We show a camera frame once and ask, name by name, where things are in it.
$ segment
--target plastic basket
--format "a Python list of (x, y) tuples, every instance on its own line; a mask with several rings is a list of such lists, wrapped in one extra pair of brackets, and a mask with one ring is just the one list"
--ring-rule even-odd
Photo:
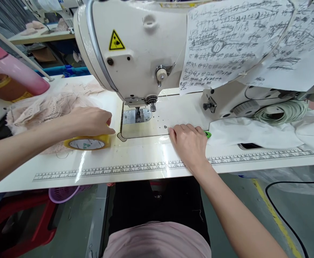
[(52, 202), (60, 204), (60, 203), (68, 201), (76, 194), (91, 188), (91, 186), (92, 185), (50, 188), (48, 190), (48, 195)]

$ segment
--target ruler scale markings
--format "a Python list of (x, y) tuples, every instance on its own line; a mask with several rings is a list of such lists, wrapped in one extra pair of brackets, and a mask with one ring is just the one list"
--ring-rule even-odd
[[(313, 151), (301, 151), (299, 149), (291, 150), (274, 150), (258, 153), (244, 153), (244, 154), (232, 154), (225, 156), (212, 156), (208, 157), (207, 160), (210, 164), (215, 166), (225, 166), (230, 164), (243, 164), (251, 162), (263, 162), (263, 161), (275, 161), (281, 159), (300, 158), (304, 156), (314, 156)], [(174, 169), (185, 169), (185, 165), (181, 160), (172, 161), (157, 161), (148, 163), (137, 163), (137, 164), (124, 164), (124, 165), (113, 165), (103, 166), (94, 168), (85, 168), (80, 172), (77, 169), (42, 172), (37, 173), (33, 179), (33, 182), (41, 180), (62, 180), (64, 178), (86, 178), (86, 177), (101, 177), (109, 175), (126, 175), (132, 173), (146, 173), (154, 171), (165, 171)]]

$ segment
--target yellow triangle warning label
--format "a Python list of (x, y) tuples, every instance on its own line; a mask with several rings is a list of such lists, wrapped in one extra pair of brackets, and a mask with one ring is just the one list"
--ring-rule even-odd
[(113, 30), (113, 33), (111, 34), (110, 44), (109, 44), (109, 51), (123, 50), (123, 49), (126, 49), (123, 42), (120, 40), (116, 31)]

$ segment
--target right hand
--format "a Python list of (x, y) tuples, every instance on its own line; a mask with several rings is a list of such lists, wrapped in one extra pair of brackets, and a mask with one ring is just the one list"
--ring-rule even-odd
[(201, 127), (191, 124), (169, 128), (171, 142), (185, 166), (193, 173), (197, 166), (208, 163), (207, 136)]

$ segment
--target black cable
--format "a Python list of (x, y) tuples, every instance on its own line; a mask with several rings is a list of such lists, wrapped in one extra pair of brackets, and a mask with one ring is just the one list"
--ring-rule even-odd
[(274, 97), (274, 98), (264, 98), (264, 99), (251, 99), (251, 98), (248, 98), (247, 96), (246, 96), (246, 92), (247, 92), (247, 90), (250, 88), (250, 87), (247, 87), (246, 89), (245, 89), (245, 92), (244, 92), (244, 95), (245, 95), (245, 97), (248, 99), (248, 100), (267, 100), (267, 99), (279, 99), (279, 97)]
[(301, 248), (303, 249), (303, 252), (304, 252), (304, 255), (305, 255), (305, 258), (309, 258), (308, 256), (308, 253), (307, 253), (307, 250), (304, 246), (304, 243), (301, 241), (300, 237), (298, 236), (298, 234), (295, 232), (295, 230), (289, 225), (289, 223), (285, 220), (285, 218), (281, 215), (281, 213), (279, 212), (279, 210), (276, 208), (275, 204), (272, 202), (269, 194), (268, 194), (268, 189), (273, 186), (273, 185), (276, 185), (276, 184), (279, 184), (279, 183), (303, 183), (303, 184), (314, 184), (314, 182), (296, 182), (296, 181), (280, 181), (280, 182), (274, 182), (274, 183), (271, 183), (269, 184), (266, 188), (265, 188), (265, 194), (266, 196), (268, 197), (271, 205), (274, 207), (275, 211), (277, 212), (277, 214), (279, 215), (279, 217), (284, 221), (284, 223), (290, 228), (290, 230), (293, 232), (293, 234), (295, 235), (296, 239), (299, 241), (300, 245), (301, 245)]

